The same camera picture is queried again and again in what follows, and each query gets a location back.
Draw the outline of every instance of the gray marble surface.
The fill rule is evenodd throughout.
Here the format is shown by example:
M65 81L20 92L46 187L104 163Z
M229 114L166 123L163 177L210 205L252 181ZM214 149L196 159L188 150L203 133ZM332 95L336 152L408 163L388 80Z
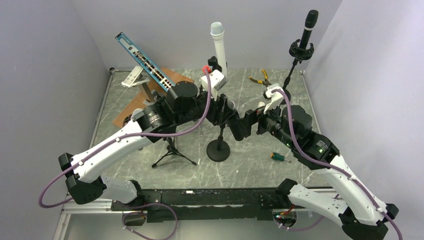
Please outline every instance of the gray marble surface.
M201 69L175 69L175 71L193 79L197 85L203 75ZM266 69L266 71L268 80L271 83L278 82L280 86L289 73L286 69ZM126 71L118 71L112 78L94 139L95 145L119 130L112 124L113 119L139 91L138 87L121 86L121 81L128 74ZM265 86L251 82L249 76L255 79L264 77L260 69L229 69L227 74L229 83L222 89L222 92L235 102L240 116L249 109L255 109L258 102L265 102L262 95ZM301 105L313 116L299 71L293 73L287 89L292 96L291 104ZM177 131L188 129L193 125L193 122L186 123L179 126ZM317 130L315 119L312 127ZM142 151L135 151L124 157L104 174L123 180L134 179L144 189L276 187L286 178L306 187L329 186L324 179L299 163L289 149L274 137L267 133L256 135L256 128L257 125L253 125L252 135L243 141L236 141L230 129L228 127L225 129L223 136L231 148L231 154L223 162L213 162L206 154L208 143L217 138L220 128L205 120L198 129L175 140L176 148L198 163L197 166L182 157L167 156L155 169L151 168L151 165L167 152L167 143L160 140ZM272 152L286 156L292 163L272 160Z

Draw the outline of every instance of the microphone stand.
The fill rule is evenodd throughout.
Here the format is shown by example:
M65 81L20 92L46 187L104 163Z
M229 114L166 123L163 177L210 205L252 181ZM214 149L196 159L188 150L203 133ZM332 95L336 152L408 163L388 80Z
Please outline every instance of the microphone stand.
M289 85L290 83L293 70L295 69L298 63L301 64L302 61L310 59L312 57L312 54L314 54L314 45L310 43L309 49L306 49L306 46L308 45L312 28L317 23L317 19L318 19L318 11L310 10L306 17L305 30L303 31L302 40L297 39L295 42L291 44L290 49L288 50L290 55L294 57L294 61L291 66L290 72L288 73L288 76L285 78L284 84L282 86L283 91L285 92L285 94L287 94L288 100L291 100L292 98L292 95L287 90L287 85ZM283 100L281 102L281 105L284 105L284 104L286 104L286 100Z

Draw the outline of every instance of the white microphone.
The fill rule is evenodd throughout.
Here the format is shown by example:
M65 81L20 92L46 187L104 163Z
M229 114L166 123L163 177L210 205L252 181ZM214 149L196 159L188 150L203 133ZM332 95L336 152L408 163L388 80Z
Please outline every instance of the white microphone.
M222 73L227 75L227 61L225 58L225 49L224 49L224 27L223 24L219 21L214 22L210 25L210 35L212 36L213 41L215 42L215 52L216 58L218 59L218 64L222 67Z

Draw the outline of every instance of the round black base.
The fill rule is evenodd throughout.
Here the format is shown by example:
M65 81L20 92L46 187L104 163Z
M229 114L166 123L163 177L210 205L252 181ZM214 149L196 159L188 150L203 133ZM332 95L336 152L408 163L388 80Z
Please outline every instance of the round black base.
M288 100L290 101L292 99L292 95L290 94L289 90L285 89L284 93L287 95ZM283 99L282 102L280 103L280 105L285 105L286 104L286 100Z
M221 150L217 150L218 140L215 139L206 147L206 154L210 158L210 160L214 162L222 162L225 161L230 156L230 146L225 141L221 143Z

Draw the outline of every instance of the pliers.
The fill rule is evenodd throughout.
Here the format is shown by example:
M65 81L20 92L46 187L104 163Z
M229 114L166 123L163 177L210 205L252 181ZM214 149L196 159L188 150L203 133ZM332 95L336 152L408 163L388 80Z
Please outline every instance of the pliers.
M262 73L265 76L265 79L263 81L256 80L256 79L254 79L251 76L249 77L249 80L252 81L252 82L254 82L254 83L257 83L257 84L265 85L265 87L269 87L271 85L271 83L268 81L268 74L267 74L267 72L264 69L262 69Z

